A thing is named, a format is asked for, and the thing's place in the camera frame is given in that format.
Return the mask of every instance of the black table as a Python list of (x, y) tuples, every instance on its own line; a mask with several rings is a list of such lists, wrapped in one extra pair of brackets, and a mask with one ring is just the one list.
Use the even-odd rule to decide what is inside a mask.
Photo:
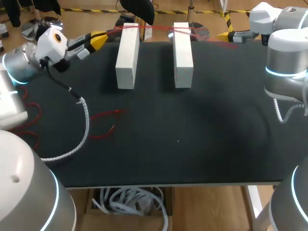
[[(90, 115), (124, 109), (105, 139), (89, 139), (73, 157), (48, 164), (65, 187), (170, 184), (256, 184), (284, 179), (307, 155), (308, 120), (296, 111), (279, 123), (264, 92), (266, 47), (193, 42), (191, 89), (175, 89), (172, 43), (141, 43), (134, 90), (118, 90), (118, 43), (107, 44), (64, 74)], [(42, 118), (40, 157), (75, 148), (84, 132), (80, 104), (46, 77), (27, 85)], [(282, 102), (284, 114), (291, 103)], [(35, 108), (29, 108), (30, 117)], [(105, 133), (110, 115), (92, 123)], [(32, 145), (33, 140), (25, 140)]]

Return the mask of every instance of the white block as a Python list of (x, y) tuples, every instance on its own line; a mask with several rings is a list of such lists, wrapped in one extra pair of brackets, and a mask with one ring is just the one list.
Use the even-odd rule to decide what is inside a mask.
[[(138, 26), (138, 23), (124, 23)], [(124, 28), (116, 60), (116, 79), (119, 89), (134, 89), (139, 52), (139, 28)]]
[(176, 88), (190, 88), (193, 78), (193, 55), (188, 23), (174, 23), (173, 59)]

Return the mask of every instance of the red cable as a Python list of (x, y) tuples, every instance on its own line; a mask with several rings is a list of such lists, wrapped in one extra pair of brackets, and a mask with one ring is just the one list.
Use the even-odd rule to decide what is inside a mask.
[(15, 129), (23, 129), (23, 128), (29, 127), (32, 124), (36, 123), (39, 118), (41, 118), (41, 116), (42, 116), (42, 109), (41, 109), (41, 107), (40, 107), (40, 105), (38, 103), (26, 103), (25, 106), (35, 106), (35, 107), (37, 107), (38, 108), (38, 112), (39, 112), (38, 115), (32, 121), (30, 121), (29, 123), (26, 123), (25, 125), (21, 125), (19, 127), (13, 128), (10, 131), (15, 130)]
[[(98, 113), (98, 114), (92, 116), (90, 118), (90, 121), (95, 120), (95, 119), (97, 119), (99, 117), (102, 117), (102, 116), (109, 115), (109, 114), (115, 114), (115, 118), (117, 119), (117, 114), (121, 113), (123, 111), (124, 110), (115, 110), (115, 111), (101, 112), (101, 113)], [(99, 136), (88, 135), (88, 137), (91, 138), (91, 139), (103, 139), (103, 138), (106, 138), (107, 136), (110, 135), (110, 133), (114, 130), (114, 128), (115, 128), (115, 124), (113, 124), (112, 127), (103, 135), (99, 135)]]
[(28, 95), (27, 89), (25, 87), (23, 87), (23, 86), (19, 86), (19, 88), (22, 89), (25, 92), (23, 97), (22, 97), (22, 99), (25, 100), (27, 95)]
[(32, 132), (32, 131), (21, 131), (21, 132), (15, 133), (15, 135), (17, 135), (17, 136), (21, 136), (21, 135), (24, 135), (24, 134), (34, 136), (37, 139), (37, 141), (35, 142), (35, 145), (33, 147), (33, 150), (36, 150), (38, 148), (38, 145), (39, 145), (38, 135), (35, 132)]

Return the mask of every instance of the red string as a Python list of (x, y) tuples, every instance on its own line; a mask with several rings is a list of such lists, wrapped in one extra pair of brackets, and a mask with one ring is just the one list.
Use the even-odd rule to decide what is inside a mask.
[(32, 131), (21, 131), (21, 132), (18, 132), (18, 133), (15, 133), (15, 135), (17, 136), (21, 136), (21, 135), (31, 135), (31, 136), (34, 136), (36, 138), (36, 142), (35, 142), (35, 145), (33, 147), (33, 150), (36, 150), (39, 146), (39, 137), (38, 135), (35, 133), (35, 132), (32, 132)]
[[(124, 110), (115, 110), (115, 111), (101, 112), (101, 113), (98, 113), (98, 114), (92, 116), (90, 118), (90, 121), (95, 120), (95, 119), (97, 119), (99, 117), (110, 115), (110, 114), (115, 114), (115, 118), (117, 119), (117, 114), (121, 113), (123, 111)], [(99, 136), (88, 135), (88, 137), (91, 138), (91, 139), (103, 139), (103, 138), (106, 138), (107, 136), (109, 136), (111, 134), (111, 132), (114, 130), (114, 128), (115, 128), (115, 124), (113, 124), (111, 126), (111, 128), (105, 134), (103, 134), (103, 135), (99, 135)]]
[(19, 88), (24, 91), (24, 95), (22, 96), (22, 99), (25, 100), (28, 95), (27, 89), (23, 86), (19, 86)]

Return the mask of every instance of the white spiral cable wrap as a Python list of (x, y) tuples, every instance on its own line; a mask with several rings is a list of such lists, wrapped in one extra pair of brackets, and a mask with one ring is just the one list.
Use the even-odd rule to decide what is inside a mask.
[[(106, 214), (135, 214), (135, 215), (139, 215), (139, 216), (143, 216), (144, 215), (144, 211), (142, 210), (136, 210), (132, 207), (129, 207), (129, 204), (135, 204), (137, 202), (138, 199), (140, 199), (143, 196), (148, 196), (150, 198), (155, 199), (158, 203), (159, 203), (159, 207), (157, 207), (156, 209), (162, 209), (163, 212), (163, 217), (164, 217), (164, 226), (163, 226), (163, 231), (167, 231), (168, 228), (168, 215), (167, 215), (167, 211), (166, 208), (164, 206), (164, 194), (161, 191), (160, 188), (155, 187), (156, 189), (159, 190), (159, 192), (162, 195), (162, 198), (159, 198), (158, 196), (156, 196), (155, 194), (153, 194), (152, 192), (148, 192), (144, 189), (138, 188), (138, 187), (123, 187), (120, 188), (119, 190), (117, 190), (115, 193), (113, 193), (110, 198), (109, 198), (109, 206), (111, 207), (111, 211), (108, 210), (105, 207), (105, 203), (107, 202), (108, 199), (108, 195), (110, 192), (110, 188), (106, 189), (106, 193), (104, 195), (104, 188), (101, 188), (101, 192), (100, 192), (100, 204), (93, 198), (92, 201), (93, 203), (104, 213)], [(115, 197), (118, 195), (120, 195), (119, 200), (114, 201)]]
[(84, 112), (85, 112), (85, 118), (86, 118), (86, 129), (85, 129), (85, 133), (84, 133), (84, 136), (81, 140), (81, 142), (79, 143), (79, 145), (74, 148), (73, 150), (63, 154), (63, 155), (60, 155), (60, 156), (57, 156), (57, 157), (52, 157), (52, 158), (42, 158), (42, 161), (44, 162), (51, 162), (51, 161), (56, 161), (56, 160), (60, 160), (60, 159), (63, 159), (63, 158), (66, 158), (72, 154), (74, 154), (75, 152), (77, 152), (83, 145), (84, 143), (86, 142), (86, 139), (88, 137), (88, 134), (89, 134), (89, 129), (90, 129), (90, 116), (89, 116), (89, 111), (88, 111), (88, 106), (86, 104), (86, 101), (84, 100), (84, 98), (80, 98), (79, 99), (80, 101), (77, 102), (77, 103), (81, 103), (82, 106), (83, 106), (83, 109), (84, 109)]
[(276, 99), (274, 99), (274, 105), (275, 105), (277, 117), (278, 117), (279, 121), (280, 121), (282, 124), (285, 124), (285, 123), (288, 121), (288, 119), (290, 118), (290, 115), (292, 114), (292, 112), (294, 111), (294, 109), (296, 109), (296, 108), (305, 108), (305, 105), (304, 105), (304, 104), (296, 104), (296, 105), (293, 105), (292, 107), (290, 107), (290, 109), (288, 110), (287, 114), (285, 114), (285, 117), (284, 117), (284, 119), (283, 119), (282, 116), (281, 116), (281, 114), (280, 114), (278, 102), (277, 102)]

